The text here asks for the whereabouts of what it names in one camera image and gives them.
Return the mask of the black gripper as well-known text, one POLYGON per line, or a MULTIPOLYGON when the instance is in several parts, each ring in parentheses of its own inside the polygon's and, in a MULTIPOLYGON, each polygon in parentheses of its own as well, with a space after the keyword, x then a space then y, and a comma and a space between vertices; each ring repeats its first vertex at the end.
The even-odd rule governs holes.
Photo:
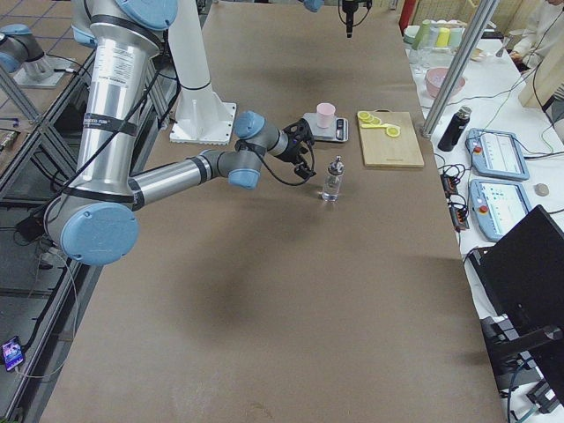
POLYGON ((283 162, 294 164, 294 173, 302 179, 310 179, 315 175, 315 143, 308 121, 301 118, 283 129, 286 136, 285 150, 279 154, 283 162))
POLYGON ((340 9, 345 13, 345 30, 346 37, 353 36, 354 13, 361 7, 370 10, 372 7, 372 0, 339 0, 340 9))

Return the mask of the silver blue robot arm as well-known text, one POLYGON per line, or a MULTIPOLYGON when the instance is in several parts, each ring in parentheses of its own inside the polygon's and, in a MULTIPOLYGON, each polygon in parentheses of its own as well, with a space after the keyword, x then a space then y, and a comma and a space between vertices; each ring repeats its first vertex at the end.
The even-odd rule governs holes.
MULTIPOLYGON (((318 12, 325 4, 323 0, 303 0, 301 3, 311 12, 318 12)), ((353 29, 359 26, 367 17, 373 6, 372 0, 342 0, 337 1, 337 11, 340 22, 345 26, 345 33, 348 39, 353 37, 353 29), (355 21, 355 14, 360 7, 364 7, 366 12, 358 21, 355 21)))
POLYGON ((43 219, 66 256, 93 266, 119 260, 137 240, 136 210, 216 177, 253 189, 266 155, 291 163, 302 182, 313 175, 306 121, 279 129, 255 112, 238 113, 212 90, 194 2, 77 1, 72 29, 77 42, 95 50, 93 74, 78 170, 43 219), (164 47, 180 90, 172 138, 210 148, 134 176, 139 109, 154 83, 147 71, 164 47))

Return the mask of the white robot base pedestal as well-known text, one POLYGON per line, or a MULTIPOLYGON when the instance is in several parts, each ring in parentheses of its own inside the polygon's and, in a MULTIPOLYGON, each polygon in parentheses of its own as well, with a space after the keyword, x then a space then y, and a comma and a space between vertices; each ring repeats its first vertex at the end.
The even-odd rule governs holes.
POLYGON ((212 88, 194 1, 178 3, 168 43, 181 86, 170 139, 176 143, 227 145, 236 105, 222 101, 212 88))

